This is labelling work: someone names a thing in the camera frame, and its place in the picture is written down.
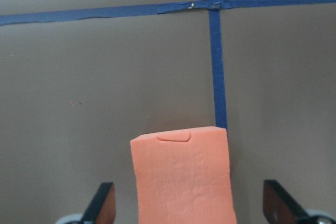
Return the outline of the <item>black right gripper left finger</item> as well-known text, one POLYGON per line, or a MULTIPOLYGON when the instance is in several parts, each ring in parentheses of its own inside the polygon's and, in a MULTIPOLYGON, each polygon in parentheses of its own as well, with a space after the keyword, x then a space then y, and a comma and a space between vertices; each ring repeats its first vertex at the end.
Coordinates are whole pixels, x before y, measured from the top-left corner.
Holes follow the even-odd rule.
POLYGON ((116 218, 115 203, 114 183, 102 183, 85 210, 81 223, 113 224, 116 218))

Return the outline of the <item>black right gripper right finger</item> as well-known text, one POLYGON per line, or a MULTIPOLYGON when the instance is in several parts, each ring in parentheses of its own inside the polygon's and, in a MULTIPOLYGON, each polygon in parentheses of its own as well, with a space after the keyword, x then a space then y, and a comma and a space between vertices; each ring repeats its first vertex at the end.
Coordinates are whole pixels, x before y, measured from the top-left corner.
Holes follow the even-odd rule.
POLYGON ((276 181, 264 180, 263 213, 270 224, 308 223, 309 215, 276 181))

